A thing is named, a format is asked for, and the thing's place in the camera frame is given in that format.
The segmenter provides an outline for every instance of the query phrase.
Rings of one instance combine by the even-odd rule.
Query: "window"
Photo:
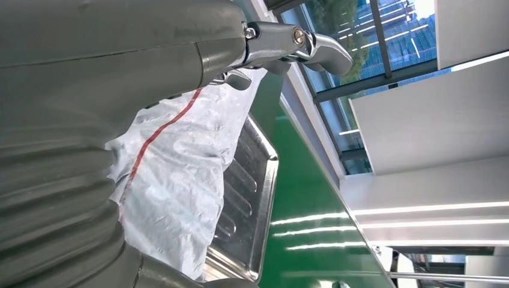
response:
[[[280,15],[285,23],[336,39],[354,60],[351,71],[340,77],[304,66],[347,174],[372,171],[350,99],[451,71],[436,68],[434,4],[434,0],[303,0]]]
[[[354,66],[346,75],[335,76],[327,72],[306,73],[315,92],[356,82],[384,73],[382,55],[372,28],[370,5],[357,0],[306,0],[303,4],[282,13],[285,23],[300,25],[306,30],[336,39],[347,49]]]

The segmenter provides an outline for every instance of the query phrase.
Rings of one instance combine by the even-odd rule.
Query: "white wall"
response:
[[[509,276],[509,248],[496,247],[493,256],[467,256],[466,275]],[[467,282],[465,288],[503,288],[506,284]]]
[[[347,176],[340,192],[359,210],[463,203],[509,202],[509,157],[406,173]],[[509,219],[509,206],[357,215],[363,224]],[[509,240],[509,224],[363,229],[370,241]]]
[[[508,75],[506,57],[352,100],[375,174],[509,155]]]
[[[439,68],[509,49],[509,1],[435,0]]]

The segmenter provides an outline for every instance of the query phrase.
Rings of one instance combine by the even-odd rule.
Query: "red stripe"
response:
[[[140,167],[140,164],[142,162],[143,155],[145,155],[145,152],[148,149],[148,145],[150,145],[150,143],[152,143],[156,138],[158,138],[158,136],[161,135],[161,133],[163,132],[163,130],[166,127],[172,125],[173,123],[176,123],[176,121],[179,121],[180,118],[182,118],[189,111],[189,109],[191,109],[191,107],[193,107],[194,102],[196,101],[196,99],[198,98],[198,96],[200,95],[201,92],[202,92],[202,88],[196,90],[196,92],[193,95],[193,98],[191,98],[189,103],[187,103],[187,106],[182,111],[180,111],[180,113],[177,114],[173,119],[171,119],[167,123],[164,123],[163,125],[161,125],[161,127],[159,127],[154,132],[154,134],[152,134],[152,136],[150,136],[145,141],[145,143],[143,143],[143,146],[141,147],[140,152],[138,152],[138,156],[136,157],[136,161],[134,162],[133,168],[131,169],[131,173],[129,174],[129,179],[127,180],[124,190],[127,190],[127,188],[133,182],[133,179],[136,176],[136,172],[138,172],[138,168]],[[126,191],[124,191],[124,194],[120,198],[120,203],[124,203],[125,197],[126,197]]]

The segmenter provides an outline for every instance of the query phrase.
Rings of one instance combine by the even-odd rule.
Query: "tree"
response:
[[[335,38],[350,53],[353,66],[350,71],[340,77],[341,84],[358,81],[361,70],[368,58],[368,49],[361,49],[367,44],[366,39],[353,33],[351,37],[338,39],[338,32],[346,28],[355,28],[357,16],[357,0],[308,0],[306,7],[311,15],[316,32]]]

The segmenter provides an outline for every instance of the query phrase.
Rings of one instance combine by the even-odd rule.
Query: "gray machine body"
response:
[[[104,144],[242,59],[229,0],[0,2],[0,287],[199,284],[124,242]]]

